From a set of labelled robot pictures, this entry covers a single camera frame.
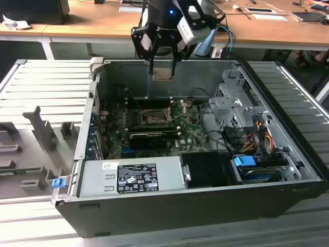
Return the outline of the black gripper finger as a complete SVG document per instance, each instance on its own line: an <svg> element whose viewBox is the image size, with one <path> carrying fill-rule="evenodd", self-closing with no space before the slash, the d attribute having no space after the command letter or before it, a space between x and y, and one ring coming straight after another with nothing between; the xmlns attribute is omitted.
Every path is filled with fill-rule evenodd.
<svg viewBox="0 0 329 247"><path fill-rule="evenodd" d="M156 25L146 25L144 27L132 27L131 38L135 47L137 56L141 59L149 61L149 75L153 75L154 57L160 47L160 34ZM144 37L149 38L150 44L145 48L142 44Z"/></svg>
<svg viewBox="0 0 329 247"><path fill-rule="evenodd" d="M173 78L175 75L175 69L178 62L181 60L188 60L190 58L190 55L192 53L192 46L191 45L185 45L181 51L178 50L178 44L182 39L178 40L175 36L171 35L170 38L171 41L171 47L172 47L172 66L171 66L171 75L170 77Z"/></svg>

